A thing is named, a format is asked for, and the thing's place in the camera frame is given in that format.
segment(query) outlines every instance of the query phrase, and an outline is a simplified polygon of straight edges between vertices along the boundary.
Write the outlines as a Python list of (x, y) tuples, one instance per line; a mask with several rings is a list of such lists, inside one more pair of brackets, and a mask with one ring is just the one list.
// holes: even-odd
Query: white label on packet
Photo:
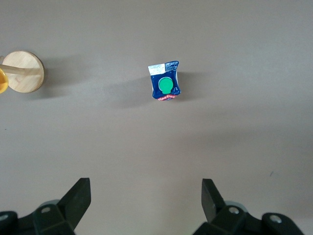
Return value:
[(158, 75), (165, 73), (165, 64), (148, 66), (150, 75)]

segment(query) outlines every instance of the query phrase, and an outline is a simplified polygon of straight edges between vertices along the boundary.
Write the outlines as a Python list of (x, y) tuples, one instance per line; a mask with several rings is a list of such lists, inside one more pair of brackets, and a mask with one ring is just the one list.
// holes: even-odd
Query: gray surface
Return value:
[[(47, 76), (0, 96), (0, 211), (90, 177), (78, 235), (191, 234), (201, 179), (313, 231), (313, 1), (1, 1), (1, 54)], [(147, 66), (179, 60), (182, 94)]]

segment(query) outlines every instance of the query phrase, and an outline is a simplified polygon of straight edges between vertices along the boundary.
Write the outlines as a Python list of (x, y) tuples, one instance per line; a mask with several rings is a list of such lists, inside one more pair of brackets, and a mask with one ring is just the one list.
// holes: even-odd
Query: wooden disc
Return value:
[(2, 64), (27, 69), (23, 75), (6, 73), (9, 87), (17, 92), (34, 92), (44, 81), (44, 66), (37, 56), (30, 52), (14, 51), (5, 57)]

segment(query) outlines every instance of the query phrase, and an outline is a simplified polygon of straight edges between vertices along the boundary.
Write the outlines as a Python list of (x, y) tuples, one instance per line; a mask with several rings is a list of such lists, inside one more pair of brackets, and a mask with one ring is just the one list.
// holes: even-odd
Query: metal screw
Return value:
[(233, 213), (233, 214), (239, 214), (239, 210), (235, 207), (230, 207), (229, 208), (229, 212), (230, 213)]
[(273, 221), (274, 223), (280, 224), (282, 221), (281, 218), (279, 218), (277, 215), (272, 214), (270, 217), (271, 221)]
[(4, 214), (2, 216), (0, 216), (0, 221), (3, 221), (5, 219), (7, 219), (9, 216), (7, 214)]
[(41, 210), (41, 213), (46, 213), (46, 212), (49, 212), (51, 209), (50, 207), (45, 207)]

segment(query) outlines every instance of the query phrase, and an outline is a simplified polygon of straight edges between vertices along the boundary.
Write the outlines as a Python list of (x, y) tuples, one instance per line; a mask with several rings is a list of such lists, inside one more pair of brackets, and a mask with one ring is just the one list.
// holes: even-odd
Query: snack bag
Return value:
[(180, 94), (177, 80), (178, 61), (148, 66), (152, 81), (152, 97), (169, 100)]

